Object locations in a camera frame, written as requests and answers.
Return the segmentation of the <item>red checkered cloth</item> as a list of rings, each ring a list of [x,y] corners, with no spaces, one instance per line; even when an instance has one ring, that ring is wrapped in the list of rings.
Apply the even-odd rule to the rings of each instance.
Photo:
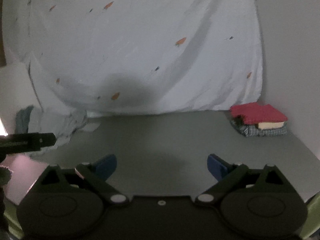
[[[229,111],[233,118],[241,118],[246,125],[255,125],[261,122],[286,122],[288,120],[286,115],[270,104],[260,105],[257,102],[235,105]]]

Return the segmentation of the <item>blue plaid shirt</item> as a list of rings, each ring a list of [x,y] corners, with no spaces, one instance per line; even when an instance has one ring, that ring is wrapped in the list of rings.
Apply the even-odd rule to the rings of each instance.
[[[287,134],[287,127],[284,125],[281,128],[274,129],[259,129],[254,125],[244,125],[235,120],[230,121],[231,126],[241,135],[249,137],[274,137]]]

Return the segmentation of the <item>grey crumpled garment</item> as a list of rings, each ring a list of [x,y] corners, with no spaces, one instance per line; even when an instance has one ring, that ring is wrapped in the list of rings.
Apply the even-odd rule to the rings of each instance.
[[[16,113],[15,132],[20,133],[53,133],[56,143],[40,151],[29,152],[29,156],[42,155],[70,142],[77,132],[93,132],[100,122],[89,122],[85,111],[74,111],[62,115],[52,111],[43,111],[35,106],[28,106]]]

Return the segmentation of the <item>beige folded garment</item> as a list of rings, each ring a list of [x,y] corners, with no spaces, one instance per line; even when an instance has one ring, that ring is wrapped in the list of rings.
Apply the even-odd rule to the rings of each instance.
[[[257,124],[258,129],[278,129],[282,128],[285,122],[260,122]]]

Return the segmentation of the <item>white carrot-print bedsheet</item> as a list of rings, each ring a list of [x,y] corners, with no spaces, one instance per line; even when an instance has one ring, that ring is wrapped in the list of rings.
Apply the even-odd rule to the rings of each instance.
[[[255,0],[3,0],[7,61],[39,105],[68,114],[219,111],[255,102]]]

